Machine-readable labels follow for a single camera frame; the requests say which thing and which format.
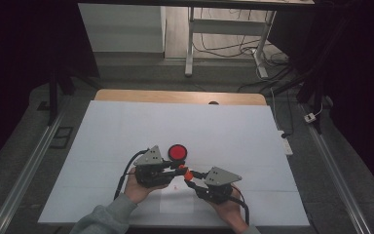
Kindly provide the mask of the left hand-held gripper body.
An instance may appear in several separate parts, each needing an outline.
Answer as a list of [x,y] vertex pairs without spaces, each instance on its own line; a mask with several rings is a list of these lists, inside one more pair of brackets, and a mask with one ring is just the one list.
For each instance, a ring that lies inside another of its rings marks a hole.
[[148,149],[133,164],[135,178],[145,188],[170,184],[174,179],[174,172],[166,172],[166,168],[171,166],[171,161],[163,159],[158,145]]

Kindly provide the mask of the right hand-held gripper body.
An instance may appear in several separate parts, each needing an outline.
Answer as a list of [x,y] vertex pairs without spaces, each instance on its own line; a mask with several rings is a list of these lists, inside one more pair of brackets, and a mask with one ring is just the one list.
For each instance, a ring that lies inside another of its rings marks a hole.
[[219,205],[229,200],[233,191],[232,183],[241,179],[240,175],[212,167],[204,176],[206,187],[197,186],[196,194],[201,199]]

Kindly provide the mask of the orange stamp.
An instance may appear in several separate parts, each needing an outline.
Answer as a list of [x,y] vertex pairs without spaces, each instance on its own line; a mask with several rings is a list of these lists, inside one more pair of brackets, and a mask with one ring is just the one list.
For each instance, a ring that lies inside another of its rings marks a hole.
[[180,165],[179,169],[184,172],[184,179],[190,181],[194,176],[191,171],[184,165]]

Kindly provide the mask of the round red ink pad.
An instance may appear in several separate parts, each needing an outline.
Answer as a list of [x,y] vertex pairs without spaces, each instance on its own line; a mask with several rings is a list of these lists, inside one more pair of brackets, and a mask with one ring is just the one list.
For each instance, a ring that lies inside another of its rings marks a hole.
[[187,157],[187,148],[181,144],[172,145],[168,150],[168,157],[172,161],[182,161]]

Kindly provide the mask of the person's right hand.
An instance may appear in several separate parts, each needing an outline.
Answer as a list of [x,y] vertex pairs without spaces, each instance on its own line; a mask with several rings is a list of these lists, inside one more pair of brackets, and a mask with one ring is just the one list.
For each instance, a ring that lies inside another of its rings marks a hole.
[[243,220],[239,204],[233,201],[227,201],[219,205],[211,202],[209,204],[236,234],[243,234],[248,228],[248,224]]

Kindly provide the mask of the small white paper sheet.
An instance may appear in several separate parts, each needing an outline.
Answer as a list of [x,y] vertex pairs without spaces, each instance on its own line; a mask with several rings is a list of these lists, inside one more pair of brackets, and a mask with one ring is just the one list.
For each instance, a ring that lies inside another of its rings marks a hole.
[[161,192],[160,212],[163,214],[192,214],[193,190],[184,184],[173,184]]

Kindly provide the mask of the large white table mat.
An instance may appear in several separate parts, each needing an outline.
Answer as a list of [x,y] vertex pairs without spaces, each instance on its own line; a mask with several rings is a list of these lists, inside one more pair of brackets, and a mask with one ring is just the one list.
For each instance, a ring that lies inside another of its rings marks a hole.
[[112,202],[137,152],[174,144],[196,172],[219,167],[237,186],[256,226],[306,226],[298,188],[268,106],[122,101],[90,103],[39,220],[70,224]]

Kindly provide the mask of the wooden table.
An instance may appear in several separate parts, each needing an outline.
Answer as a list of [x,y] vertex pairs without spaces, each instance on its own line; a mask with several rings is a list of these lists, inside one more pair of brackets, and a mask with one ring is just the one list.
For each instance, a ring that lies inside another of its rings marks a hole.
[[266,105],[260,94],[210,93],[210,92],[176,92],[144,90],[99,90],[95,100],[136,101],[159,103],[195,103],[209,104],[217,102],[227,105]]

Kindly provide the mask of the white power strip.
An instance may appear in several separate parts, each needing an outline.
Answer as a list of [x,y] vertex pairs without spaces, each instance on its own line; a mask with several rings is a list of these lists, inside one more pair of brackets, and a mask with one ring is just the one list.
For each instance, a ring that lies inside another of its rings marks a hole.
[[287,136],[284,131],[279,131],[279,136],[282,140],[284,154],[290,156],[293,154],[289,141],[287,140]]

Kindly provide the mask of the black floor plate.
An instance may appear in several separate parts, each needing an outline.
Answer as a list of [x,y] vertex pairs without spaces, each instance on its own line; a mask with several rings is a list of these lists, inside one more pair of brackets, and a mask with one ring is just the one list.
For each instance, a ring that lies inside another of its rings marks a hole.
[[52,139],[50,147],[53,149],[64,149],[71,139],[72,132],[72,127],[58,127],[56,130],[56,134]]

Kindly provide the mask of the black metal stand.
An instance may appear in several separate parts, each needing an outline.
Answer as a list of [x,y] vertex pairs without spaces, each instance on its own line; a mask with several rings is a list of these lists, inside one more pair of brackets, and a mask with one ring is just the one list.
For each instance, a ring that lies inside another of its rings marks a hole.
[[318,116],[312,125],[319,134],[322,133],[320,107],[323,96],[332,89],[339,75],[340,62],[346,57],[349,24],[347,15],[279,13],[269,36],[289,56],[290,65],[298,72],[294,81],[276,93],[301,84],[296,98],[301,103],[314,101],[313,110]]
[[89,76],[85,75],[83,72],[78,71],[77,69],[66,66],[59,65],[55,68],[50,76],[49,81],[49,90],[50,90],[50,105],[49,105],[49,122],[48,125],[51,126],[58,116],[58,91],[57,88],[60,88],[61,91],[67,96],[73,96],[75,93],[75,86],[73,84],[72,78],[76,77],[79,80],[83,81],[90,87],[98,90],[102,89],[102,86],[96,81],[92,80]]

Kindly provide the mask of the white cabinet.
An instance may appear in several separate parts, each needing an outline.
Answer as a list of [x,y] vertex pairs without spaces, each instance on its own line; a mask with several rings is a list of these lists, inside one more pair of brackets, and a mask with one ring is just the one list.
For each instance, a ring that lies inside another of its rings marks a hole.
[[79,3],[94,52],[162,53],[166,8]]

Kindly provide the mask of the black curtain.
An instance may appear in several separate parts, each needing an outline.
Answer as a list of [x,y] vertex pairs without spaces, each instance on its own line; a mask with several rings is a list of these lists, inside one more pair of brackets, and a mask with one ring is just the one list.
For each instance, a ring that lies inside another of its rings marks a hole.
[[33,89],[99,75],[79,0],[0,0],[0,150]]
[[325,95],[331,98],[330,117],[374,175],[374,0],[315,0],[323,11],[279,11],[291,14],[347,15],[346,57]]

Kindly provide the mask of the metal floor rail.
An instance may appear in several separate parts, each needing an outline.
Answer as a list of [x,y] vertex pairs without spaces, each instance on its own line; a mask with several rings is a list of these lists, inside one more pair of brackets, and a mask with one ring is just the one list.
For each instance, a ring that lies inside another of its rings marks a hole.
[[334,183],[339,197],[346,207],[347,213],[351,219],[356,233],[372,234],[371,228],[368,225],[367,220],[364,217],[354,194],[345,181],[345,178],[333,157],[333,154],[324,138],[324,135],[320,134],[312,123],[305,122],[305,124],[307,125],[309,132],[318,148],[324,166],[328,170],[329,176]]
[[54,137],[56,130],[65,116],[66,110],[70,104],[71,97],[64,97],[59,105],[58,114],[53,123],[47,126],[32,153],[30,154],[25,166],[21,170],[14,186],[10,190],[6,200],[0,209],[0,234],[5,234],[8,229],[19,204],[25,195],[37,169],[39,168],[48,148]]

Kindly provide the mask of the white metal desk frame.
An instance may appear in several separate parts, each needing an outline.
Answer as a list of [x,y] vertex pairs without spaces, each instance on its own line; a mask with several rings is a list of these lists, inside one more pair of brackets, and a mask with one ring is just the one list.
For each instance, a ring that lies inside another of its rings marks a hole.
[[195,8],[188,8],[188,43],[185,63],[185,76],[193,74],[193,38],[195,34],[217,34],[217,35],[242,35],[256,36],[259,38],[258,45],[251,49],[251,55],[256,63],[258,75],[267,78],[268,73],[262,61],[263,49],[266,45],[268,35],[273,25],[275,11],[267,11],[263,21],[242,21],[231,19],[202,19],[195,18]]

